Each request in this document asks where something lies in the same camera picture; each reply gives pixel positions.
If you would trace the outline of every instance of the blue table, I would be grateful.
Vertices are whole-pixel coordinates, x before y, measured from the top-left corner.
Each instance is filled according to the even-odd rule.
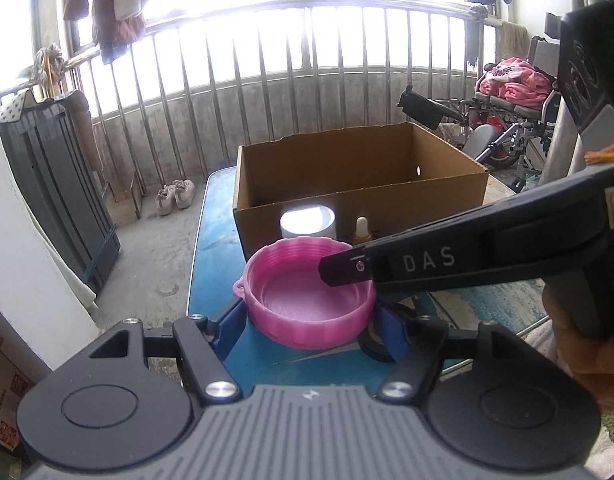
[[[235,175],[235,168],[228,168],[213,173],[207,181],[187,314],[211,316],[235,300],[231,286],[245,266],[232,213]],[[490,180],[490,201],[506,194],[502,184]],[[520,332],[545,315],[542,288],[542,282],[530,281],[388,299],[415,306],[421,314],[439,316],[457,328],[473,330],[480,319],[493,319]],[[328,351],[286,348],[263,336],[250,322],[225,365],[245,395],[257,383],[365,384],[374,392],[392,366],[366,356],[356,341]]]

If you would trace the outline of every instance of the white dropper cap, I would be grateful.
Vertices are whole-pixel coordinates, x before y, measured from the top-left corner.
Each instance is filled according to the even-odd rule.
[[[356,238],[369,238],[369,222],[364,216],[356,220]]]

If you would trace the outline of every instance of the pink bowl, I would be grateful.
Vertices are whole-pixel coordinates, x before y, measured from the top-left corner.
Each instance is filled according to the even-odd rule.
[[[251,257],[233,292],[273,341],[302,350],[340,346],[367,326],[376,299],[371,281],[330,287],[321,280],[321,258],[350,247],[330,238],[279,240]]]

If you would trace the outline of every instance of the human hand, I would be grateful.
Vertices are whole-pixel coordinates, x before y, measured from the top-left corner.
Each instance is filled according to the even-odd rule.
[[[614,333],[607,340],[583,337],[548,286],[543,290],[543,306],[573,377],[596,397],[604,413],[614,413]]]

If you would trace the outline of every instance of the cardboard box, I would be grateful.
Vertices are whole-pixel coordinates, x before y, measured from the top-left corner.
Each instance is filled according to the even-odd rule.
[[[281,238],[280,217],[296,206],[332,208],[340,240],[359,216],[382,237],[482,205],[487,179],[412,123],[302,134],[240,147],[233,215],[249,259]]]
[[[0,451],[0,480],[18,480],[22,474],[22,461]]]
[[[29,379],[0,351],[0,445],[11,451],[20,443],[16,426],[18,404],[30,387]]]

